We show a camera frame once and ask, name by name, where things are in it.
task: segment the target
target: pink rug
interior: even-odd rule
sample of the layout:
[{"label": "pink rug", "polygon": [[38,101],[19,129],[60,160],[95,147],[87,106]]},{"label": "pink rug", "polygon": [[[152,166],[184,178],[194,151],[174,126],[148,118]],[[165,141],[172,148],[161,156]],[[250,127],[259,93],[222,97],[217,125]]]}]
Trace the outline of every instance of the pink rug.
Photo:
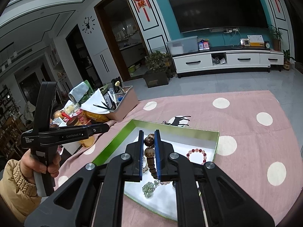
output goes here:
[{"label": "pink rug", "polygon": [[[303,187],[303,164],[293,129],[270,91],[172,96],[141,101],[94,146],[60,168],[61,185],[102,149],[131,119],[220,132],[215,163],[278,224]],[[124,197],[122,226],[177,226]]]}]

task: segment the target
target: tv cabinet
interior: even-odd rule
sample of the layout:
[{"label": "tv cabinet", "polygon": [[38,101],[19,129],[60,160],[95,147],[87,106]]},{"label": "tv cabinet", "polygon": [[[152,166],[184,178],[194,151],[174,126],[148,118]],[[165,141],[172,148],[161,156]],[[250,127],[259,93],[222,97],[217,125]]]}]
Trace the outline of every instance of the tv cabinet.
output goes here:
[{"label": "tv cabinet", "polygon": [[[212,57],[224,56],[226,63],[215,65]],[[263,47],[233,48],[212,47],[209,51],[173,56],[178,77],[220,72],[268,71],[271,65],[278,65],[279,71],[284,63],[283,53],[265,50]]]}]

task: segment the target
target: silver screw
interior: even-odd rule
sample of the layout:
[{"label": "silver screw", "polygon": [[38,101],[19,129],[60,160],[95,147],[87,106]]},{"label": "silver screw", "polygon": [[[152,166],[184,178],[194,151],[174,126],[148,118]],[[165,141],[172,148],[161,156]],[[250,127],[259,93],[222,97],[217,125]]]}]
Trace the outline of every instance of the silver screw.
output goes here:
[{"label": "silver screw", "polygon": [[91,171],[92,169],[94,169],[95,168],[95,165],[93,164],[93,163],[87,163],[86,165],[85,165],[85,169],[87,169],[87,170],[89,170],[89,171]]},{"label": "silver screw", "polygon": [[129,159],[131,156],[129,155],[129,154],[127,154],[127,153],[124,153],[124,154],[121,154],[121,159],[123,159],[123,160],[127,160],[127,159]]},{"label": "silver screw", "polygon": [[169,157],[170,157],[171,159],[177,159],[177,158],[179,158],[179,154],[177,154],[177,153],[171,153],[171,154],[169,155]]},{"label": "silver screw", "polygon": [[205,163],[205,166],[206,166],[206,168],[208,168],[208,169],[213,169],[213,168],[215,168],[215,163],[209,161],[209,162],[206,162],[206,163]]}]

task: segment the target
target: tiled floor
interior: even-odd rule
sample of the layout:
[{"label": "tiled floor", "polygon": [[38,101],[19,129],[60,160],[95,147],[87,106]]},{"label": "tiled floor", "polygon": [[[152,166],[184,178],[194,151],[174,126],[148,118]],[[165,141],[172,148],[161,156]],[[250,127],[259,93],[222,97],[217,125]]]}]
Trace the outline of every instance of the tiled floor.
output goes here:
[{"label": "tiled floor", "polygon": [[296,69],[279,72],[237,72],[172,78],[169,85],[147,88],[144,79],[127,81],[133,85],[139,100],[164,96],[194,95],[231,91],[270,90],[279,101],[303,145],[303,75]]}]

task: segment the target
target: pink bead bracelet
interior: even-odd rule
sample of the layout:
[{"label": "pink bead bracelet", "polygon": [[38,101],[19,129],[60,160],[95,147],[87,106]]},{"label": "pink bead bracelet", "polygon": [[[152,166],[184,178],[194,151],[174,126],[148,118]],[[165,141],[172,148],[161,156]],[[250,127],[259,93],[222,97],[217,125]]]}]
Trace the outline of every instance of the pink bead bracelet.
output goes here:
[{"label": "pink bead bracelet", "polygon": [[205,151],[202,150],[202,149],[196,148],[196,149],[189,150],[189,151],[188,151],[188,154],[186,155],[186,157],[189,159],[190,154],[191,154],[191,153],[194,153],[194,152],[199,152],[199,153],[202,153],[202,154],[203,154],[203,163],[201,163],[201,165],[204,165],[204,163],[206,162],[207,157],[206,157]]}]

